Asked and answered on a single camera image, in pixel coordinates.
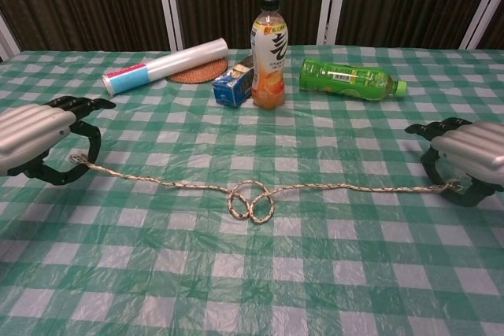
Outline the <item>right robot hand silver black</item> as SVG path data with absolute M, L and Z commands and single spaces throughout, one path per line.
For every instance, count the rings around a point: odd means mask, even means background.
M 436 168 L 443 159 L 471 178 L 464 191 L 453 187 L 441 191 L 450 203 L 463 207 L 478 205 L 483 199 L 503 191 L 503 125 L 491 121 L 471 122 L 450 117 L 426 125 L 412 124 L 408 134 L 419 135 L 430 142 L 421 157 L 422 166 L 433 184 L 445 186 Z

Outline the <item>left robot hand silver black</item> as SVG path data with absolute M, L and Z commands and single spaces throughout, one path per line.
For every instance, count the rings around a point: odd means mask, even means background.
M 55 186 L 72 183 L 82 177 L 96 162 L 101 148 L 98 127 L 83 121 L 100 109 L 113 109 L 116 104 L 104 98 L 61 96 L 44 104 L 29 104 L 1 114 L 1 175 L 24 174 Z M 44 163 L 50 149 L 70 134 L 88 138 L 89 150 L 75 166 L 59 172 Z

